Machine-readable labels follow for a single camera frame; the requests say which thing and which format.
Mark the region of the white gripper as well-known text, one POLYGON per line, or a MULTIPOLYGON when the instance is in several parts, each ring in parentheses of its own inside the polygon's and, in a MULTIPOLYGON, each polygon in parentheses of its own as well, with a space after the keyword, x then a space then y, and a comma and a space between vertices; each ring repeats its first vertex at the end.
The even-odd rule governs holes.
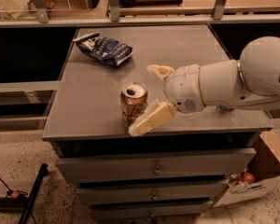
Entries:
POLYGON ((147 71, 159 81, 166 81, 164 92, 170 102, 153 100, 129 127, 130 135, 140 136, 168 123, 175 117, 177 110, 181 113, 204 110, 199 86, 199 65, 193 64, 174 70, 171 66, 151 64, 147 66, 147 71))

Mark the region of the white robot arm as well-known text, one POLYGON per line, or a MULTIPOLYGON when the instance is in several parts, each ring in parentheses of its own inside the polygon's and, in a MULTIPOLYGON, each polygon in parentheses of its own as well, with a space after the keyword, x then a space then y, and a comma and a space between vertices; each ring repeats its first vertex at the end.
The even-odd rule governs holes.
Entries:
POLYGON ((238 60, 176 69, 151 64, 147 71, 161 82, 167 100, 154 100, 148 105, 129 127, 133 136, 168 123, 178 112, 200 112, 208 106, 243 110, 280 108, 280 37, 264 36, 251 41, 238 60))

